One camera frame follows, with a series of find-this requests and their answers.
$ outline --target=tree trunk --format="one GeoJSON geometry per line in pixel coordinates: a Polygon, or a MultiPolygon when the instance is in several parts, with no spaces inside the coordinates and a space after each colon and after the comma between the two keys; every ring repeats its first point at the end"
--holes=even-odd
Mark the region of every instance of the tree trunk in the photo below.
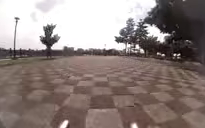
{"type": "Polygon", "coordinates": [[[125,55],[127,55],[127,43],[125,43],[125,55]]]}
{"type": "Polygon", "coordinates": [[[51,58],[51,47],[50,46],[47,46],[46,56],[47,56],[47,58],[51,58]]]}
{"type": "Polygon", "coordinates": [[[147,50],[145,49],[144,50],[144,57],[146,57],[147,56],[147,50]]]}

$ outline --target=tree canopy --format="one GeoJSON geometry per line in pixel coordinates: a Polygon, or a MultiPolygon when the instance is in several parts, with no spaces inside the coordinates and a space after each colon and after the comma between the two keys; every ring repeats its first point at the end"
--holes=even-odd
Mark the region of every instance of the tree canopy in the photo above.
{"type": "Polygon", "coordinates": [[[171,40],[190,40],[205,55],[205,0],[156,0],[145,22],[172,35],[171,40]]]}
{"type": "Polygon", "coordinates": [[[47,57],[51,57],[51,47],[60,39],[58,34],[52,35],[56,25],[48,24],[43,27],[44,36],[40,36],[40,41],[46,46],[47,57]]]}

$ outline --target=foliage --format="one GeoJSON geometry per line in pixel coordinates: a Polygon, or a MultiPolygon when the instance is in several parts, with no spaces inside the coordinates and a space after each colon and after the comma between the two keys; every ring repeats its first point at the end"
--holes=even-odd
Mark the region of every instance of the foliage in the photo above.
{"type": "Polygon", "coordinates": [[[145,22],[171,34],[172,40],[192,41],[205,57],[205,0],[156,0],[156,3],[145,22]]]}
{"type": "Polygon", "coordinates": [[[132,39],[131,37],[134,34],[134,27],[135,27],[135,22],[133,18],[129,18],[126,21],[126,27],[122,28],[119,31],[120,36],[115,36],[115,41],[117,43],[124,43],[125,44],[125,52],[127,53],[127,44],[132,44],[132,39]]]}
{"type": "Polygon", "coordinates": [[[40,36],[40,41],[46,46],[47,57],[51,58],[51,47],[60,39],[58,34],[52,35],[56,25],[48,24],[43,27],[44,36],[40,36]]]}

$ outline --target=gray tile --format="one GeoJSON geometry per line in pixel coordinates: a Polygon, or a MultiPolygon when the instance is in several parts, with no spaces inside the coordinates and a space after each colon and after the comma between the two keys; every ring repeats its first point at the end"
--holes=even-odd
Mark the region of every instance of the gray tile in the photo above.
{"type": "Polygon", "coordinates": [[[108,82],[107,77],[94,77],[93,80],[96,82],[108,82]]]}
{"type": "Polygon", "coordinates": [[[195,95],[195,92],[192,91],[191,89],[188,89],[188,88],[179,88],[178,91],[181,92],[182,94],[188,95],[188,96],[195,95]]]}
{"type": "Polygon", "coordinates": [[[122,82],[119,82],[119,81],[110,81],[109,85],[112,86],[112,87],[125,86],[122,82]]]}
{"type": "Polygon", "coordinates": [[[42,101],[44,97],[50,95],[48,91],[45,90],[34,90],[29,95],[27,95],[28,100],[32,101],[42,101]]]}
{"type": "Polygon", "coordinates": [[[90,96],[84,94],[71,94],[63,103],[63,106],[69,106],[79,109],[90,107],[90,96]]]}
{"type": "Polygon", "coordinates": [[[74,89],[74,86],[60,85],[54,90],[54,92],[55,93],[71,94],[71,93],[73,93],[73,89],[74,89]]]}
{"type": "Polygon", "coordinates": [[[86,128],[124,128],[116,109],[90,109],[86,117],[86,128]]]}
{"type": "Polygon", "coordinates": [[[162,102],[174,100],[174,97],[172,97],[167,92],[156,92],[156,93],[152,93],[151,95],[153,95],[157,100],[162,102]]]}
{"type": "Polygon", "coordinates": [[[12,128],[14,123],[18,121],[20,116],[16,113],[9,111],[0,111],[0,121],[3,123],[6,128],[12,128]]]}
{"type": "Polygon", "coordinates": [[[165,84],[158,84],[155,85],[157,88],[159,88],[161,91],[169,91],[172,90],[173,88],[170,87],[169,85],[165,85],[165,84]]]}
{"type": "Polygon", "coordinates": [[[162,103],[146,105],[143,109],[156,123],[164,123],[177,118],[174,111],[162,103]]]}
{"type": "Polygon", "coordinates": [[[198,101],[195,98],[191,98],[191,97],[183,97],[180,99],[180,101],[192,109],[198,109],[204,106],[202,102],[198,101]]]}
{"type": "Polygon", "coordinates": [[[140,86],[127,87],[127,89],[132,94],[147,93],[147,91],[140,86]]]}
{"type": "Polygon", "coordinates": [[[116,107],[134,107],[134,96],[120,95],[113,96],[113,101],[116,107]]]}
{"type": "Polygon", "coordinates": [[[93,87],[92,88],[93,95],[111,95],[112,91],[109,87],[93,87]]]}
{"type": "Polygon", "coordinates": [[[95,82],[93,81],[79,81],[77,86],[94,86],[95,82]]]}
{"type": "Polygon", "coordinates": [[[205,115],[200,112],[192,111],[184,114],[183,119],[192,125],[193,128],[205,128],[205,115]]]}

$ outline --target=paved plaza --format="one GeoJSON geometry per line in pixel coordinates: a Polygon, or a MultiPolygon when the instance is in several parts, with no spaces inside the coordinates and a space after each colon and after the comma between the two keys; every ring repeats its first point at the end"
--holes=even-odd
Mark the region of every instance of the paved plaza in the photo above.
{"type": "Polygon", "coordinates": [[[0,68],[2,125],[57,128],[66,119],[70,128],[205,128],[205,76],[103,56],[0,68]]]}

